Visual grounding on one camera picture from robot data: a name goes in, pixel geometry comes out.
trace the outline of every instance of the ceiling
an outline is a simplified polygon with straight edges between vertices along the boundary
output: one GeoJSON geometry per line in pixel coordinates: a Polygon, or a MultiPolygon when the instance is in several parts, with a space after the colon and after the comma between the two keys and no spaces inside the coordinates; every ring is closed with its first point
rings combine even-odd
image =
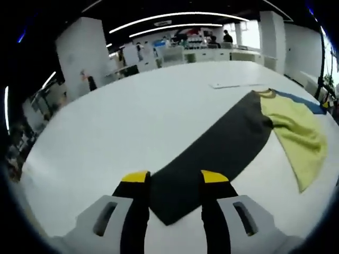
{"type": "MultiPolygon", "coordinates": [[[[128,28],[110,34],[109,31],[129,22],[154,15],[200,11],[230,14],[246,19],[260,19],[259,12],[272,10],[279,13],[288,22],[290,19],[281,11],[288,14],[293,21],[302,26],[317,30],[317,24],[310,15],[308,8],[302,1],[278,1],[270,0],[277,8],[266,0],[210,0],[202,2],[197,0],[139,0],[130,1],[102,0],[83,12],[84,9],[96,0],[58,0],[7,2],[9,4],[3,14],[7,17],[3,34],[6,38],[4,57],[4,80],[2,87],[10,86],[12,103],[21,104],[29,95],[41,88],[44,81],[53,71],[57,77],[63,79],[58,58],[55,52],[55,39],[64,29],[70,26],[80,16],[100,19],[103,22],[107,43],[119,46],[130,41],[129,35],[154,28],[154,21],[139,23],[128,28]]],[[[207,15],[185,15],[171,17],[172,24],[183,23],[231,23],[234,19],[207,15]]]]}

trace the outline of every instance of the table surface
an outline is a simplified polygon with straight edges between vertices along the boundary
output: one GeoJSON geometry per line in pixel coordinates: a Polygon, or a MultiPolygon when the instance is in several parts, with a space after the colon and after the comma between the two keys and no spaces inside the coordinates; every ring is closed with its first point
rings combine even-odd
{"type": "MultiPolygon", "coordinates": [[[[152,70],[79,98],[55,115],[24,165],[21,185],[32,211],[48,235],[65,235],[77,215],[102,195],[111,195],[125,174],[161,169],[251,89],[269,87],[316,102],[294,82],[248,61],[152,70]],[[215,84],[239,87],[211,88],[215,84]]],[[[328,138],[328,156],[306,191],[299,194],[274,132],[232,181],[239,195],[248,195],[274,216],[278,229],[301,238],[321,218],[339,173],[339,127],[330,115],[316,117],[328,138]]],[[[151,211],[145,253],[206,253],[200,212],[165,226],[151,211]]]]}

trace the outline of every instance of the white cabinet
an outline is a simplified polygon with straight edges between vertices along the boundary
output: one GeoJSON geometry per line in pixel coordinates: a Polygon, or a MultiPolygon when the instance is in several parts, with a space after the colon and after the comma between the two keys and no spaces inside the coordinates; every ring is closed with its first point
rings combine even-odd
{"type": "Polygon", "coordinates": [[[276,58],[264,56],[264,66],[271,70],[276,71],[276,58]]]}
{"type": "Polygon", "coordinates": [[[229,61],[230,50],[227,49],[215,49],[214,60],[215,61],[229,61]]]}
{"type": "Polygon", "coordinates": [[[255,56],[255,61],[256,61],[257,64],[262,65],[262,66],[265,64],[265,62],[264,62],[265,58],[262,55],[255,56]]]}
{"type": "Polygon", "coordinates": [[[154,58],[145,59],[137,64],[139,72],[157,69],[157,63],[154,58]]]}
{"type": "Polygon", "coordinates": [[[162,50],[162,66],[168,67],[173,65],[180,65],[184,63],[184,48],[173,47],[164,48],[162,50]]]}
{"type": "Polygon", "coordinates": [[[197,62],[214,61],[214,51],[211,49],[200,49],[195,51],[195,59],[197,62]]]}
{"type": "Polygon", "coordinates": [[[127,66],[136,65],[139,62],[138,50],[135,45],[125,46],[122,52],[127,66]]]}

